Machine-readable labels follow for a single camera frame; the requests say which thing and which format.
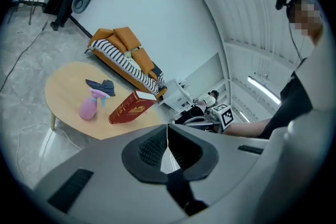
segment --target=red book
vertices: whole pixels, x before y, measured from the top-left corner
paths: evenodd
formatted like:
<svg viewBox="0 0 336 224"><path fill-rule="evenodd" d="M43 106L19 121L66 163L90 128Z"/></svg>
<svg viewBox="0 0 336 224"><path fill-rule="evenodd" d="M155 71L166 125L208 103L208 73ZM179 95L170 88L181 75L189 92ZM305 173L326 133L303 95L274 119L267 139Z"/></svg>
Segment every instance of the red book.
<svg viewBox="0 0 336 224"><path fill-rule="evenodd" d="M133 121L155 103L153 94L134 91L112 112L109 121L111 124Z"/></svg>

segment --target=black pants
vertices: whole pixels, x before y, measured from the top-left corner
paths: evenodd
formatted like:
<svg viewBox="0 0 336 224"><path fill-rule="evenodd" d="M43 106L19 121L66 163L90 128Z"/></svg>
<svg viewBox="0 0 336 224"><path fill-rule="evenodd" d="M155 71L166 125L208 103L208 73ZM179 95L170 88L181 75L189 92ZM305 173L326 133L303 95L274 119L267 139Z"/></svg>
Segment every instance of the black pants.
<svg viewBox="0 0 336 224"><path fill-rule="evenodd" d="M67 19L70 17L72 13L72 1L73 0L63 0L61 7L59 8L59 12L57 14L57 19L55 23L57 25L65 24Z"/></svg>
<svg viewBox="0 0 336 224"><path fill-rule="evenodd" d="M183 124L187 120L193 118L193 117L198 117L198 116L204 116L204 113L201 108L198 106L194 106L191 108L189 111L185 112L182 117L180 117L178 120L175 121L176 124Z"/></svg>

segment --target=fluorescent light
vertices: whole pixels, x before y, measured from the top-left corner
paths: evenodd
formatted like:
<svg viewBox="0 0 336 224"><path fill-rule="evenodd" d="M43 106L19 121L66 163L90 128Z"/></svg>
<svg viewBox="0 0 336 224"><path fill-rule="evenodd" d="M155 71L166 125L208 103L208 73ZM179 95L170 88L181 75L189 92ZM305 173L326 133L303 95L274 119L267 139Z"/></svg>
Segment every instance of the fluorescent light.
<svg viewBox="0 0 336 224"><path fill-rule="evenodd" d="M268 97L270 97L276 104L280 104L280 99L272 93L270 90L268 90L264 85L262 85L260 82L256 81L255 79L248 77L247 81L257 87L260 91L262 91L264 94L266 94Z"/></svg>
<svg viewBox="0 0 336 224"><path fill-rule="evenodd" d="M242 113L242 111L240 111L240 114L243 116L243 118L245 119L245 121L250 122L250 121L245 117L245 115Z"/></svg>

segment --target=white corrugated ceiling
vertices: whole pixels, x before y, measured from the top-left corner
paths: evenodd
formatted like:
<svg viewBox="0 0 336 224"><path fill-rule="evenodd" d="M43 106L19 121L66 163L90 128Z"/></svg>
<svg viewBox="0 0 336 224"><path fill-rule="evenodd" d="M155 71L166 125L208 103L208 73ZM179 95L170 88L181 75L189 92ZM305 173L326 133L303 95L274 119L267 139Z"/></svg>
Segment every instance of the white corrugated ceiling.
<svg viewBox="0 0 336 224"><path fill-rule="evenodd" d="M275 9L276 0L204 0L212 13L223 42L229 78L229 102L251 121L271 117L276 105L247 82L252 76L277 96L299 58L290 39L285 10ZM308 38L293 32L303 57L311 54Z"/></svg>

